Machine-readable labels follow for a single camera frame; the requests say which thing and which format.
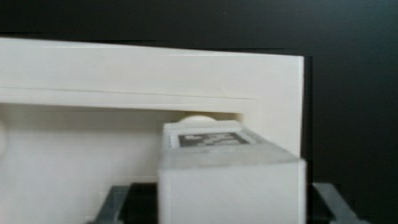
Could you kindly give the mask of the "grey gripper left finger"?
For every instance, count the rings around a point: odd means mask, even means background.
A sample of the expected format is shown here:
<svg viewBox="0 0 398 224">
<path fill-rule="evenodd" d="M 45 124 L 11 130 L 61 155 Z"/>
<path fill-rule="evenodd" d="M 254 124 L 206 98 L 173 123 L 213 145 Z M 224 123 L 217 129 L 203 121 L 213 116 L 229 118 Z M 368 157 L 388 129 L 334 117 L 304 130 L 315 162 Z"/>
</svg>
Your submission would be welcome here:
<svg viewBox="0 0 398 224">
<path fill-rule="evenodd" d="M 110 188 L 96 218 L 87 224 L 158 224 L 155 184 L 132 184 Z"/>
</svg>

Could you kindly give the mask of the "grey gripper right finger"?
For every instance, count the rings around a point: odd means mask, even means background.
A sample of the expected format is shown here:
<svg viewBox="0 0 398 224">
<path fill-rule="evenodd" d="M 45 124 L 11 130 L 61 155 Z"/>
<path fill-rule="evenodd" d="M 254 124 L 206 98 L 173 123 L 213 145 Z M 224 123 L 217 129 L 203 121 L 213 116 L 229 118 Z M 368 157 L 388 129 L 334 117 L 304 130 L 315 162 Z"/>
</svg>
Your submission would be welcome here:
<svg viewBox="0 0 398 224">
<path fill-rule="evenodd" d="M 356 214 L 331 183 L 311 184 L 308 224 L 372 224 Z"/>
</svg>

